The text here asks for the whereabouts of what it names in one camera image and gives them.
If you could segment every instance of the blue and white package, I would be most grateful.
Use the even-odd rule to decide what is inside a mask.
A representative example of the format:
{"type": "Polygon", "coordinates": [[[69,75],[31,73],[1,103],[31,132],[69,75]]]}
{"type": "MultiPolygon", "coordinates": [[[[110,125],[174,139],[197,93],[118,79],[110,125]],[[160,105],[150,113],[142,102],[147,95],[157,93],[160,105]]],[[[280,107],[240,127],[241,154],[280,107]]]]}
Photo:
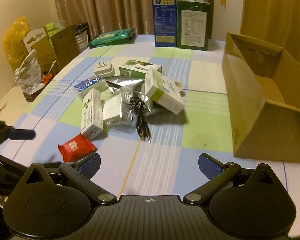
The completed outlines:
{"type": "Polygon", "coordinates": [[[176,0],[152,0],[154,43],[156,47],[177,46],[176,0]]]}
{"type": "Polygon", "coordinates": [[[88,94],[88,92],[95,88],[100,93],[105,91],[107,89],[106,81],[97,75],[94,75],[85,81],[80,82],[79,84],[75,85],[74,91],[77,95],[77,98],[79,98],[81,101],[83,101],[83,97],[88,94]]]}

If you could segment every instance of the yellow plastic bag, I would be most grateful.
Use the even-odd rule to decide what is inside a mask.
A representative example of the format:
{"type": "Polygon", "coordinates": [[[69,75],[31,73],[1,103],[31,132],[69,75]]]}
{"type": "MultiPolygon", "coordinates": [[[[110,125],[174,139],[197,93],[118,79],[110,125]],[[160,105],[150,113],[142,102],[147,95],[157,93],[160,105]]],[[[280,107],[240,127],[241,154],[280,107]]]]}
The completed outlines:
{"type": "Polygon", "coordinates": [[[22,39],[30,32],[28,19],[19,17],[6,31],[3,38],[3,49],[8,62],[15,71],[27,56],[22,39]]]}

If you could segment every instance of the green packet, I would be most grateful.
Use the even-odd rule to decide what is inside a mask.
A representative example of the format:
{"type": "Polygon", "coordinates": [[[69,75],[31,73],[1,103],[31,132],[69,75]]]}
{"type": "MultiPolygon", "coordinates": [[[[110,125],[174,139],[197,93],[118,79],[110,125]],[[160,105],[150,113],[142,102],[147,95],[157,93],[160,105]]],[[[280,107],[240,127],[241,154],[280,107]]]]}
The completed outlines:
{"type": "Polygon", "coordinates": [[[135,31],[135,29],[125,29],[97,35],[88,43],[88,47],[97,48],[127,43],[133,38],[135,31]]]}

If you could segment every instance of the black cable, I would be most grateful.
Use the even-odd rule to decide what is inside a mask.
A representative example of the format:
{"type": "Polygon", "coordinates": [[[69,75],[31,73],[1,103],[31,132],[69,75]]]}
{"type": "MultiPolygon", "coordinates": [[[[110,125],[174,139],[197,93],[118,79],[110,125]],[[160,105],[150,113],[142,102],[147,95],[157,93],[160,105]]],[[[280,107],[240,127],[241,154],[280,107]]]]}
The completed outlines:
{"type": "Polygon", "coordinates": [[[145,109],[144,102],[138,98],[133,97],[130,99],[130,104],[132,105],[133,110],[136,112],[137,115],[137,132],[139,137],[144,140],[145,138],[148,138],[148,141],[150,143],[151,134],[149,131],[148,124],[146,123],[145,117],[143,116],[143,110],[145,109]]]}

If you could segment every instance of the brown curtain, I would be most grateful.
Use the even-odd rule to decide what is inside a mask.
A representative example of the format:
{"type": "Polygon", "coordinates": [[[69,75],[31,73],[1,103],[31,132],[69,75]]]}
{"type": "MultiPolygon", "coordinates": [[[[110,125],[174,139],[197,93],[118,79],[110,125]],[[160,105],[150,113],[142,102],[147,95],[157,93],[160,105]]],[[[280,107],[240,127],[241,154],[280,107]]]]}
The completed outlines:
{"type": "Polygon", "coordinates": [[[59,19],[68,24],[88,22],[90,33],[134,28],[153,33],[151,0],[55,0],[59,19]]]}
{"type": "Polygon", "coordinates": [[[244,0],[241,33],[284,47],[300,63],[300,0],[244,0]]]}

